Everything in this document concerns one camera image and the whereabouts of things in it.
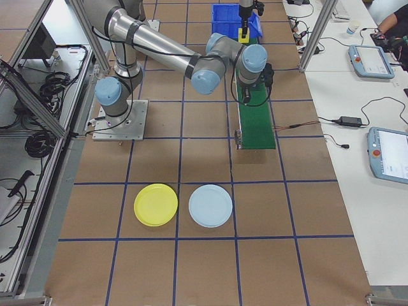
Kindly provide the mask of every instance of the white desk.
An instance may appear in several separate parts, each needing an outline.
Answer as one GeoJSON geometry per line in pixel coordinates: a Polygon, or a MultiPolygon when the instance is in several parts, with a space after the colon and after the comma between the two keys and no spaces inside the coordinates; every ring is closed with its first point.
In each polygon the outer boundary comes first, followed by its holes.
{"type": "MultiPolygon", "coordinates": [[[[303,18],[312,26],[321,10],[320,0],[311,0],[315,6],[313,16],[303,18]]],[[[361,1],[343,0],[353,19],[362,27],[375,27],[361,1]]],[[[302,16],[310,12],[310,6],[285,4],[288,15],[302,16]]],[[[356,33],[347,37],[347,22],[332,20],[323,37],[334,37],[346,44],[360,44],[356,33]]],[[[369,30],[365,33],[365,45],[372,45],[369,30]]],[[[408,98],[403,88],[408,87],[408,74],[401,68],[394,68],[392,80],[369,80],[359,78],[349,62],[347,47],[336,41],[323,40],[326,52],[314,55],[306,69],[306,77],[316,106],[317,114],[327,119],[341,115],[361,117],[360,108],[371,99],[391,96],[403,101],[408,107],[408,98]]],[[[402,105],[385,99],[366,107],[371,120],[370,127],[405,131],[408,126],[399,118],[402,105]]],[[[408,120],[408,109],[403,113],[408,120]]],[[[350,144],[350,149],[340,149],[328,139],[333,167],[346,204],[364,267],[371,286],[408,285],[408,186],[374,178],[367,156],[368,128],[351,129],[322,124],[324,133],[331,134],[338,143],[350,144]]]]}
{"type": "MultiPolygon", "coordinates": [[[[312,8],[310,5],[292,5],[285,3],[285,9],[288,15],[291,16],[305,16],[308,15],[312,8]]],[[[314,7],[313,15],[307,18],[301,18],[309,26],[309,31],[313,31],[314,24],[316,23],[317,16],[320,14],[322,4],[320,0],[310,0],[310,3],[314,7]]],[[[332,19],[324,30],[322,37],[332,37],[341,41],[345,45],[361,45],[362,38],[359,34],[360,29],[364,27],[377,27],[372,20],[370,14],[365,9],[361,0],[343,0],[344,7],[348,10],[353,20],[358,20],[361,23],[360,28],[354,35],[346,33],[348,22],[335,22],[332,19]]],[[[305,25],[299,24],[300,32],[306,30],[305,25]]],[[[371,40],[370,34],[374,31],[367,29],[362,31],[361,34],[364,37],[364,45],[374,45],[371,40]]],[[[314,55],[307,66],[307,71],[353,71],[353,67],[350,63],[350,58],[347,54],[348,48],[341,45],[337,41],[324,39],[320,43],[324,45],[324,52],[314,55]]]]}

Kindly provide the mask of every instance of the light blue plate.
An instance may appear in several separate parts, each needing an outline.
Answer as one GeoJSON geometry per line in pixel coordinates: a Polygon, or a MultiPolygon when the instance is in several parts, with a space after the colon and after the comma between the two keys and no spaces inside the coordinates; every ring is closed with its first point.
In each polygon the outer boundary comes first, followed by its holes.
{"type": "Polygon", "coordinates": [[[230,218],[231,196],[217,185],[201,186],[190,197],[189,211],[193,220],[199,225],[216,228],[230,218]]]}

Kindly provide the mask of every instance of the yellow object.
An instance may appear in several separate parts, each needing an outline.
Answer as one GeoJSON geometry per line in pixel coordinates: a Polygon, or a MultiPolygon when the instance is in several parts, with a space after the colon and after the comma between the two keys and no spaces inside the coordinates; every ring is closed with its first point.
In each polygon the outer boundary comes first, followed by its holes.
{"type": "Polygon", "coordinates": [[[144,225],[160,226],[173,218],[178,204],[172,188],[164,184],[152,184],[138,193],[133,209],[136,218],[144,225]]]}
{"type": "Polygon", "coordinates": [[[249,43],[249,28],[248,28],[247,35],[245,36],[245,38],[242,37],[242,28],[240,27],[238,29],[238,42],[239,43],[249,43]]]}

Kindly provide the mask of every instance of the blue plastic crate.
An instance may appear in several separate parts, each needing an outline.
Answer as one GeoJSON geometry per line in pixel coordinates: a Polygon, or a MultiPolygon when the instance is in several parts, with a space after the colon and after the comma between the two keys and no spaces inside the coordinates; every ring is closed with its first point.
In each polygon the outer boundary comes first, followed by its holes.
{"type": "MultiPolygon", "coordinates": [[[[238,29],[241,27],[238,4],[213,4],[212,5],[212,33],[220,33],[229,38],[238,38],[238,29]]],[[[262,37],[261,22],[259,17],[252,13],[249,17],[249,37],[262,37]]]]}

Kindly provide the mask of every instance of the cup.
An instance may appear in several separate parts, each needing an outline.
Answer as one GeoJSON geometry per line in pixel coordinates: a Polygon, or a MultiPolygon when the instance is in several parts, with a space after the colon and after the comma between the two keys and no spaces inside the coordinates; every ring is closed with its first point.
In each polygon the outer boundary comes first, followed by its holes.
{"type": "Polygon", "coordinates": [[[347,34],[353,35],[358,27],[360,26],[360,22],[357,20],[351,20],[349,22],[349,27],[347,28],[347,34]]]}

